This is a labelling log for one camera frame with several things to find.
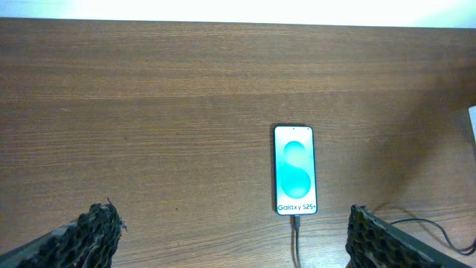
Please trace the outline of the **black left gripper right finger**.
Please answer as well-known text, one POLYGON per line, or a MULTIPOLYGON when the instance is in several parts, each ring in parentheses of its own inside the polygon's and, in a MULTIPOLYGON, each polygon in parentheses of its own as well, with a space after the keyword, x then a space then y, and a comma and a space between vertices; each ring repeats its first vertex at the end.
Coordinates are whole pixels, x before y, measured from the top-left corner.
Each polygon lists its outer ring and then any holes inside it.
POLYGON ((345 249, 350 268, 464 268, 461 261, 412 237, 371 214, 364 206, 352 205, 345 249))

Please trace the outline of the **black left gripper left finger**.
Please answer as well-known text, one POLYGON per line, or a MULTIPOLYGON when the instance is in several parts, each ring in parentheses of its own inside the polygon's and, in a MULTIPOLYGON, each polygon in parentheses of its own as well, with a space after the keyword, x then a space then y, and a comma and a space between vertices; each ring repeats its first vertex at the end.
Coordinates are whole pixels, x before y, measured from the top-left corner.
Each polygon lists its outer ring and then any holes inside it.
POLYGON ((1 255, 1 268, 110 268, 126 224, 111 202, 1 255))

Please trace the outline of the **blue Galaxy smartphone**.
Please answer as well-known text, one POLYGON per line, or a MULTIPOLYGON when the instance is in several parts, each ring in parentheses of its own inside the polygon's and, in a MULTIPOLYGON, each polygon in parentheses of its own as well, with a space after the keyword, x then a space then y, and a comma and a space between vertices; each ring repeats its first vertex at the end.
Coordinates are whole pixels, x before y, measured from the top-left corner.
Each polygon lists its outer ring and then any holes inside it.
POLYGON ((314 131, 306 125, 273 129, 275 204, 279 215, 318 211, 314 131))

